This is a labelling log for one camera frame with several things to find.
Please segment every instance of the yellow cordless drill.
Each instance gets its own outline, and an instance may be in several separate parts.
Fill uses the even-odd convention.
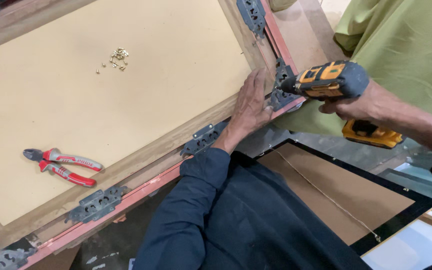
[[[305,70],[285,79],[278,88],[309,99],[334,102],[361,96],[368,84],[369,78],[362,66],[341,60]],[[387,149],[404,141],[402,134],[366,120],[349,120],[342,132],[350,141]]]

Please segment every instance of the black frame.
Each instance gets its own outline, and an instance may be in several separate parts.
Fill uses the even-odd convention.
[[[386,180],[380,176],[374,175],[363,169],[357,168],[351,164],[348,164],[337,158],[324,154],[304,144],[295,142],[292,139],[286,139],[282,143],[274,146],[273,148],[266,150],[261,156],[255,157],[255,159],[257,160],[262,156],[272,152],[275,149],[278,149],[279,147],[287,143],[292,144],[327,162],[333,163],[334,165],[341,167],[347,171],[350,171],[355,175],[359,175],[373,183],[376,183],[382,187],[392,190],[393,192],[398,193],[414,201],[412,205],[408,206],[406,209],[399,212],[393,218],[389,219],[384,224],[382,224],[381,226],[379,226],[374,230],[375,234],[380,236],[382,241],[387,240],[388,238],[396,234],[399,230],[403,229],[405,226],[409,225],[411,222],[415,221],[416,219],[418,219],[420,216],[422,216],[424,213],[426,213],[432,208],[432,198],[430,197],[427,197],[423,194],[417,193],[412,190],[405,191],[403,186],[400,186],[396,183]],[[356,251],[356,253],[359,256],[362,256],[366,252],[375,248],[378,244],[380,243],[376,241],[375,236],[372,233],[368,233],[367,235],[363,236],[361,239],[357,240],[355,243],[351,244],[350,247],[354,251]]]

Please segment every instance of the wire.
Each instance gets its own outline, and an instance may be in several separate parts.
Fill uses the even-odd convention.
[[[309,179],[306,178],[302,173],[300,173],[300,171],[298,169],[294,168],[294,166],[281,153],[279,153],[278,150],[274,150],[273,148],[271,148],[271,150],[273,150],[276,153],[278,153],[291,166],[291,168],[293,168],[299,175],[301,175],[304,179],[306,179],[306,181],[308,181],[308,183],[311,184],[311,186],[313,186],[319,192],[321,192],[321,194],[323,194],[327,199],[329,199],[330,201],[332,201],[334,205],[336,205],[339,209],[341,209],[342,211],[344,211],[347,215],[349,215],[351,218],[353,218],[354,220],[356,220],[357,222],[359,222],[361,225],[363,225],[366,229],[368,229],[374,235],[374,237],[376,238],[376,241],[378,241],[379,243],[381,242],[381,237],[379,237],[373,230],[371,230],[370,228],[368,228],[368,226],[366,226],[366,224],[364,224],[363,221],[355,218],[353,215],[351,215],[350,212],[348,212],[346,209],[344,209],[342,206],[340,206],[336,201],[334,201],[332,198],[330,198],[328,195],[326,195],[315,184],[313,184],[311,181],[309,181]]]

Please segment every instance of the pliers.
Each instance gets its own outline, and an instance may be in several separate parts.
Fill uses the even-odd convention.
[[[62,154],[57,148],[53,148],[45,152],[38,149],[26,149],[22,152],[22,154],[28,159],[38,162],[41,172],[53,171],[55,174],[61,176],[69,182],[83,187],[94,186],[96,184],[96,180],[77,175],[74,172],[70,172],[68,169],[55,162],[74,163],[89,169],[93,169],[96,172],[99,172],[101,169],[103,169],[103,165],[97,163],[94,160],[82,156]]]

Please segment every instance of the dark blue shirt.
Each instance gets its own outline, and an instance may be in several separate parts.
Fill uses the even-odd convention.
[[[183,162],[180,174],[133,269],[369,269],[252,158],[210,148]]]

